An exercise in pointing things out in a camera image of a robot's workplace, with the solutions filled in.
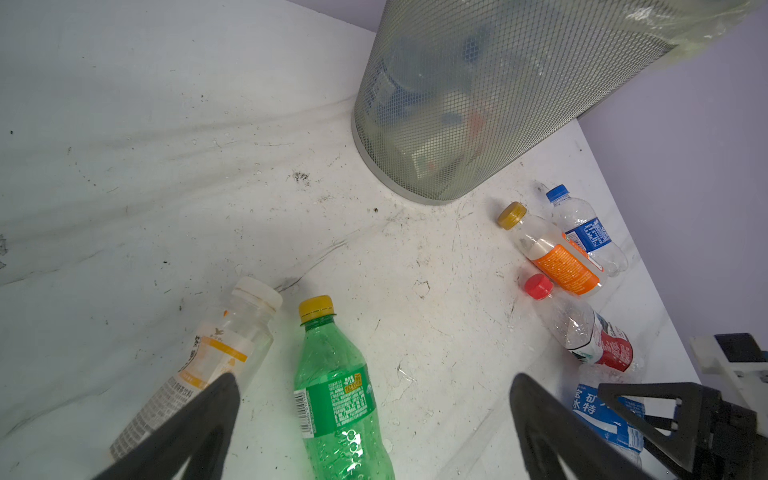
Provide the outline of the blue label bottle front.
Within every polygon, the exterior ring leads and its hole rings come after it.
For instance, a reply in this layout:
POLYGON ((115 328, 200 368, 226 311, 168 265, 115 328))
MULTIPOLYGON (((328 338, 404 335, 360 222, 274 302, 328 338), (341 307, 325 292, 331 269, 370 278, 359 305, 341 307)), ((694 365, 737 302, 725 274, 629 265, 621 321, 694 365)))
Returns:
POLYGON ((578 369, 578 380, 572 412, 612 448, 641 468, 644 437, 597 395, 601 383, 629 383, 632 377, 604 365, 582 364, 578 369))

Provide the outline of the blue cap bottle right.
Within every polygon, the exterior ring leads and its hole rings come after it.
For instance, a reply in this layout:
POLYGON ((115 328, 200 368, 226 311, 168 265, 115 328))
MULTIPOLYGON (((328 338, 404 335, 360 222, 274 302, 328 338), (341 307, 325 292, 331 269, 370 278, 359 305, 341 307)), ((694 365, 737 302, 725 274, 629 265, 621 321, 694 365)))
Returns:
POLYGON ((625 253, 613 242, 590 203, 572 197, 563 184, 547 191, 546 197, 553 207, 553 223, 609 277, 617 277, 628 268, 625 253))

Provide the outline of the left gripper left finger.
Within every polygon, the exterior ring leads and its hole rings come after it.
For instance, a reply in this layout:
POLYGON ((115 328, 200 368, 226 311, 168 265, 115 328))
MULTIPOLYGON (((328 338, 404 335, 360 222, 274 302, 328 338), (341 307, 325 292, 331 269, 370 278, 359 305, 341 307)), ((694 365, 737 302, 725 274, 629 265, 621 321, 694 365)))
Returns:
POLYGON ((226 373, 97 477, 220 479, 239 406, 236 378, 226 373))

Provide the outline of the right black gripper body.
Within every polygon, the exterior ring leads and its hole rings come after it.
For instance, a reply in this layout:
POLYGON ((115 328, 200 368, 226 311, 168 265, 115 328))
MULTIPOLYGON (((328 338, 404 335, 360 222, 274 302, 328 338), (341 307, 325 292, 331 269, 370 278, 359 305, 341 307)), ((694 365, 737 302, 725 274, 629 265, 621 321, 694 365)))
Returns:
POLYGON ((724 401, 708 389, 702 407, 702 479, 766 479, 767 438, 757 432, 757 414, 724 401))

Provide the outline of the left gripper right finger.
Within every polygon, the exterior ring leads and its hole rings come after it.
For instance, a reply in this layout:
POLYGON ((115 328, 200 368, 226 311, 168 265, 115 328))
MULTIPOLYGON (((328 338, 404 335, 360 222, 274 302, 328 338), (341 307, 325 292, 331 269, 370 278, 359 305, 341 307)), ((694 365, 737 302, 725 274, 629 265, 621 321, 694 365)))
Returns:
POLYGON ((649 476, 577 419, 525 373, 509 391, 526 471, 532 479, 647 479, 649 476))

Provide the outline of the clear bottle yellow label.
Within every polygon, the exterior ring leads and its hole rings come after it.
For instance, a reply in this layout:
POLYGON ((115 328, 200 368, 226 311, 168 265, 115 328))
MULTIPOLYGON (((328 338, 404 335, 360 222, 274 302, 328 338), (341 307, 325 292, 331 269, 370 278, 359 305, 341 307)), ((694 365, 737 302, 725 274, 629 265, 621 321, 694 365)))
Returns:
POLYGON ((112 458, 125 457, 221 375, 233 374, 245 389, 273 344, 269 323, 282 304, 273 288, 252 277, 240 278, 226 301, 208 310, 184 364, 111 444, 112 458))

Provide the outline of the orange label bottle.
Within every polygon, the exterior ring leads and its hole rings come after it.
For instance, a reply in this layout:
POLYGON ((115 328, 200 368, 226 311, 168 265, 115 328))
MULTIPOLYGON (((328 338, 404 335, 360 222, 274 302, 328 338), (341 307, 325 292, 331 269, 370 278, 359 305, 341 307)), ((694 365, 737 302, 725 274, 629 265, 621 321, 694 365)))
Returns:
POLYGON ((586 297, 605 286, 606 275, 587 253, 555 224, 529 213, 522 203, 508 205, 497 224, 509 231, 515 247, 562 289, 586 297))

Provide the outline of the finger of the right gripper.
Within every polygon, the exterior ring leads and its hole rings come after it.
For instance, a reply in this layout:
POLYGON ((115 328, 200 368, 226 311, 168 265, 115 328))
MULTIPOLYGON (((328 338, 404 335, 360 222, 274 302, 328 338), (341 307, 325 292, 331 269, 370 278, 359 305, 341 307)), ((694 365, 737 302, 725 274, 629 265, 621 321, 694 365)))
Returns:
POLYGON ((645 450, 672 474, 718 474, 712 429, 720 393, 693 382, 602 383, 598 397, 644 437, 645 450))

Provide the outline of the mesh waste bin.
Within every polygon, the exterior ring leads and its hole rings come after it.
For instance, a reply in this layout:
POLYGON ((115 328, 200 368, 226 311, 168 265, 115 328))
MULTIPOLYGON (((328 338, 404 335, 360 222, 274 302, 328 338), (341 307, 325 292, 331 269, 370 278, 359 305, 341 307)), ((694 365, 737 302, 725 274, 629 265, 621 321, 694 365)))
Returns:
POLYGON ((454 201, 674 49, 703 1, 390 1, 352 117, 391 189, 454 201))

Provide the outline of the red label crushed bottle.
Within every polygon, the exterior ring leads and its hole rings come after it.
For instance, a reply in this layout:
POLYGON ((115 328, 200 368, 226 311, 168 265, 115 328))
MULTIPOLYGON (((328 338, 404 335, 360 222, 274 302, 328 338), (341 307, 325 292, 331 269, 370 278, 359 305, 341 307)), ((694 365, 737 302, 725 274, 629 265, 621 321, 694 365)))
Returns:
POLYGON ((590 304, 535 274, 524 283, 533 309, 559 344, 585 364, 619 372, 635 363, 634 348, 624 331, 615 327, 590 304))

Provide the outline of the green soda bottle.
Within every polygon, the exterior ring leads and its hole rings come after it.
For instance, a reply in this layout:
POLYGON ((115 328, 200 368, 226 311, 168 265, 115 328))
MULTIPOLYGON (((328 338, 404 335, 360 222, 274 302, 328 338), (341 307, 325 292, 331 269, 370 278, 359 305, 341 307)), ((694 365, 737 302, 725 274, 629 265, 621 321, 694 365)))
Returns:
POLYGON ((393 479, 366 360, 335 323, 327 295, 298 307, 304 342, 294 400, 317 479, 393 479))

